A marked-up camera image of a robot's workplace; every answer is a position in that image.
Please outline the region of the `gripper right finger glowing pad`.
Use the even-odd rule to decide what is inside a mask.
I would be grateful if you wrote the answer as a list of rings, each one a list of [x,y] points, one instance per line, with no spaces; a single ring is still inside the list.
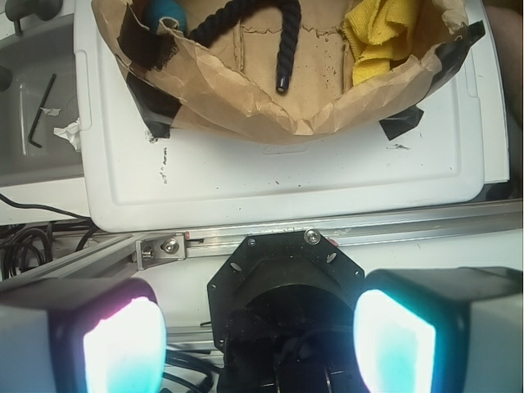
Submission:
[[[374,270],[353,337],[371,392],[521,392],[523,272]]]

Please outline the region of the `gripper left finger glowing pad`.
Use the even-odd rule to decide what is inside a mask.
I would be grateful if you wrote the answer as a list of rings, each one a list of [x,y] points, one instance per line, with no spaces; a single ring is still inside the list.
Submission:
[[[3,392],[157,392],[165,319],[139,278],[1,284]]]

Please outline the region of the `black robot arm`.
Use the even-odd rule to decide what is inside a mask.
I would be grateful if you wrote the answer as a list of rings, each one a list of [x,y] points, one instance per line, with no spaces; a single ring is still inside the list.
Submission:
[[[207,285],[223,365],[168,347],[140,278],[1,285],[4,392],[520,392],[523,273],[365,273],[327,238],[246,238]]]

